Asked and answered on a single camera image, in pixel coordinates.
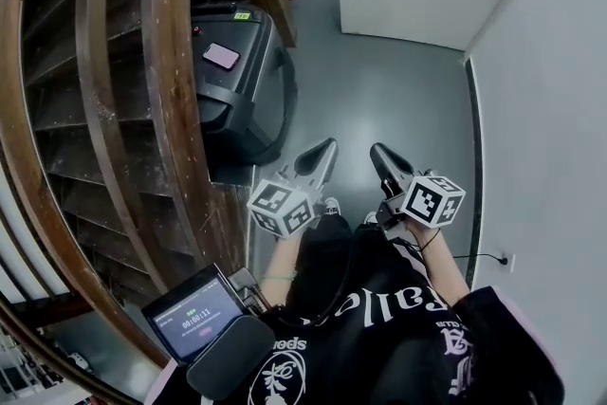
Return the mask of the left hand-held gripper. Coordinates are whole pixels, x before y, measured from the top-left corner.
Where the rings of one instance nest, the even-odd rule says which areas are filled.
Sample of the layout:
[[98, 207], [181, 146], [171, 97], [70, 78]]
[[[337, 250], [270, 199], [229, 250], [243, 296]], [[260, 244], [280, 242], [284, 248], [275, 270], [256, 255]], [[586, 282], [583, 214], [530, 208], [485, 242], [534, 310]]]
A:
[[324, 214], [322, 193], [338, 155], [338, 143], [326, 138], [299, 154], [272, 178], [262, 178], [247, 203], [257, 227], [277, 237], [291, 237], [315, 224]]

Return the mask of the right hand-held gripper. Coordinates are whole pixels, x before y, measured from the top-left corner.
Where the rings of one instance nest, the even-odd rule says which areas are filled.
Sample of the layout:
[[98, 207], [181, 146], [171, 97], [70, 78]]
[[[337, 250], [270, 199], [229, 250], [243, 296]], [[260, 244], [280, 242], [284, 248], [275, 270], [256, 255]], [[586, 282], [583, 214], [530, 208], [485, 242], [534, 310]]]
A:
[[412, 164], [382, 142], [372, 145], [370, 158], [385, 194], [377, 223], [387, 240], [405, 237], [407, 218], [435, 230], [452, 223], [466, 196], [464, 189], [432, 170], [414, 174]]

